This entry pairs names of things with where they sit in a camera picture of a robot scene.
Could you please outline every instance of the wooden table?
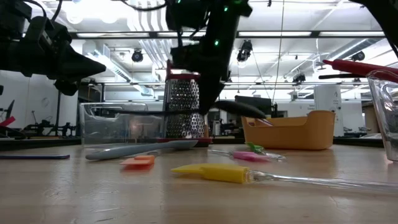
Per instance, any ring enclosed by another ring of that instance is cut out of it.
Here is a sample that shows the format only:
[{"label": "wooden table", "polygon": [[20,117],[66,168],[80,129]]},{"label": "wooden table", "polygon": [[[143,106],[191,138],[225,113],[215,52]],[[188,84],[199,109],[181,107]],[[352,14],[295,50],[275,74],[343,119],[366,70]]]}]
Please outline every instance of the wooden table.
[{"label": "wooden table", "polygon": [[71,154],[71,158],[0,161],[0,220],[4,224],[398,222],[396,195],[280,182],[230,184],[170,173],[185,164],[224,162],[276,174],[398,182],[398,166],[379,148],[277,152],[288,162],[233,161],[207,154],[206,149],[163,152],[153,169],[139,172],[122,170],[122,159],[87,161],[80,146],[8,152]]}]

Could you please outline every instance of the workbench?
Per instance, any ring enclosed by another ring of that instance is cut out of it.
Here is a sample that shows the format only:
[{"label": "workbench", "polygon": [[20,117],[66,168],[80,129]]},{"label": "workbench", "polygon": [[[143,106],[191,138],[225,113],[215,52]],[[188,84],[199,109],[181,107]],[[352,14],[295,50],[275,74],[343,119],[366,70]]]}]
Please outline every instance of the workbench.
[{"label": "workbench", "polygon": [[1,223],[397,223],[398,195],[285,182],[232,184],[170,173],[186,164],[222,162],[275,174],[398,183],[398,165],[381,148],[274,152],[287,162],[237,161],[206,149],[164,151],[147,171],[124,170],[123,159],[87,161],[81,146],[2,152],[71,158],[1,160]]}]

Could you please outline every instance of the white ceiling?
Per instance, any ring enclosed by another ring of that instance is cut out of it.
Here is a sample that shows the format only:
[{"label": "white ceiling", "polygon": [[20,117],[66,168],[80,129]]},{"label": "white ceiling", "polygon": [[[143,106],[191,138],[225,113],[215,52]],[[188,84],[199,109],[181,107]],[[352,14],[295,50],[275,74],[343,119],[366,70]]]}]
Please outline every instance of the white ceiling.
[{"label": "white ceiling", "polygon": [[[147,7],[156,4],[155,0],[141,1],[141,7]],[[38,1],[44,5],[49,17],[57,8],[58,2]],[[66,25],[71,31],[75,32],[105,32],[105,31],[132,31],[127,25],[131,22],[134,27],[143,27],[142,30],[167,30],[164,19],[164,11],[155,11],[148,13],[138,13],[131,8],[125,6],[121,2],[109,0],[82,0],[84,5],[78,7],[71,1],[64,1],[62,12],[57,21]],[[267,7],[268,0],[249,1],[249,5],[253,8],[253,12],[249,18],[241,18],[238,30],[381,30],[373,16],[366,8],[350,1],[339,0],[285,0],[283,8],[283,0],[273,0],[272,6]],[[41,15],[42,11],[37,7],[34,8],[34,15]],[[77,16],[82,19],[77,24],[68,21],[71,16]],[[102,19],[112,20],[115,22],[108,24]],[[334,52],[340,47],[350,43],[349,38],[335,39],[252,39],[253,54],[246,62],[246,66],[238,66],[236,61],[236,52],[240,48],[243,39],[236,39],[234,50],[231,55],[231,71],[233,81],[240,82],[260,82],[260,74],[264,77],[264,81],[274,82],[278,76],[278,82],[284,81],[284,75],[288,74],[297,65],[304,62],[316,54],[325,54]],[[111,56],[133,77],[141,80],[150,80],[153,72],[153,63],[148,55],[144,52],[144,60],[139,63],[133,63],[131,53],[134,49],[141,49],[139,40],[128,39],[101,39],[95,40],[98,46],[107,45],[111,50],[115,50]],[[175,40],[167,41],[171,46],[176,46]],[[159,45],[159,51],[166,58],[165,49]],[[365,51],[371,63],[381,64],[386,61],[374,58],[390,50],[386,41],[381,41],[377,45],[370,47]],[[126,56],[124,60],[119,56],[120,52],[124,52]],[[396,62],[396,58],[391,59],[391,63]],[[333,73],[331,69],[324,70],[322,73]],[[305,71],[307,80],[312,82],[318,81],[318,71],[309,68]],[[95,76],[98,81],[115,82],[113,75],[101,74]]]}]

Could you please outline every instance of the clear glass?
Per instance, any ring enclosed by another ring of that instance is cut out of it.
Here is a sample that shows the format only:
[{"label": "clear glass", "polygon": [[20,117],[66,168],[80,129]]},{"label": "clear glass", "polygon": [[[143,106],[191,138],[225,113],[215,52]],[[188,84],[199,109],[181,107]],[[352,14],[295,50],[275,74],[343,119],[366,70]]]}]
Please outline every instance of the clear glass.
[{"label": "clear glass", "polygon": [[398,84],[386,80],[393,80],[397,75],[387,71],[374,71],[367,77],[387,158],[398,161],[398,107],[392,99],[392,94],[398,90]]},{"label": "clear glass", "polygon": [[163,117],[119,114],[112,110],[147,111],[145,103],[80,104],[83,147],[156,142],[162,138]]},{"label": "clear glass", "polygon": [[247,181],[285,181],[297,182],[304,184],[323,185],[327,187],[337,187],[344,189],[378,191],[398,194],[398,184],[384,183],[384,182],[370,182],[361,180],[343,180],[343,179],[321,179],[311,177],[290,177],[284,175],[275,175],[260,171],[250,171],[250,176]]}]

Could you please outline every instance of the metal grater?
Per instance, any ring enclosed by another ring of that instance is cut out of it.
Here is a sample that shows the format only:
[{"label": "metal grater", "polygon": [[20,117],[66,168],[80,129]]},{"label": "metal grater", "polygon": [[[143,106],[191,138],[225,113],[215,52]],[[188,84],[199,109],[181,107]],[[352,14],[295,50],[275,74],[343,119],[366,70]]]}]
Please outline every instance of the metal grater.
[{"label": "metal grater", "polygon": [[[199,86],[195,80],[169,79],[165,85],[165,111],[199,109]],[[205,119],[199,113],[165,118],[165,138],[203,138]]]}]

